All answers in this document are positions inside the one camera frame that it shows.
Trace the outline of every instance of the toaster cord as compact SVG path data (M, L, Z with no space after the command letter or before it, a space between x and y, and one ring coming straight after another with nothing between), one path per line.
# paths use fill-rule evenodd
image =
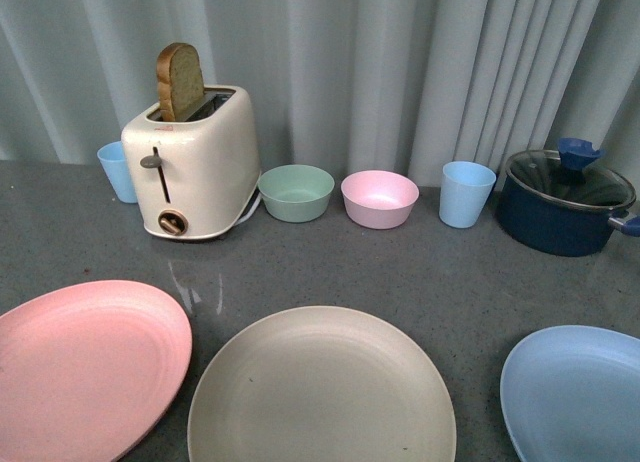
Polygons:
M254 200L253 205L249 209L249 212L247 212L245 215L240 217L236 221L236 223L233 224L233 226L235 227L236 225L240 225L241 223L246 222L253 215L253 213L256 211L256 209L258 208L258 205L260 205L261 201L262 201L262 194L260 194L260 192L258 192L258 195L256 196L256 200Z

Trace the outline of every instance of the lid handle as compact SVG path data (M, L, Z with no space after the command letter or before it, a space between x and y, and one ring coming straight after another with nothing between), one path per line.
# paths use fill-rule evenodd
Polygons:
M604 150L594 150L591 142L570 137L558 141L558 152L560 164L565 169L577 171L581 171L604 155Z

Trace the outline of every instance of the blue plate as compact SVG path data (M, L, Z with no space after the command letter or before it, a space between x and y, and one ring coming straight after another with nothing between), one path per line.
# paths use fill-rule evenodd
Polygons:
M523 462L640 461L640 339L559 326L511 351L502 413Z

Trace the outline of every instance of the pot handle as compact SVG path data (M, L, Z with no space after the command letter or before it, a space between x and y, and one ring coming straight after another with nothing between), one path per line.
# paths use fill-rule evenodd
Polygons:
M640 215L627 213L624 217L609 217L607 223L624 235L640 237Z

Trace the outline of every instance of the pink plate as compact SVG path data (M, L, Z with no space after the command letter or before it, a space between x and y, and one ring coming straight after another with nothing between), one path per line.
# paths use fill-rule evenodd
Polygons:
M175 397L191 327L165 292L74 285L0 317L0 460L112 461Z

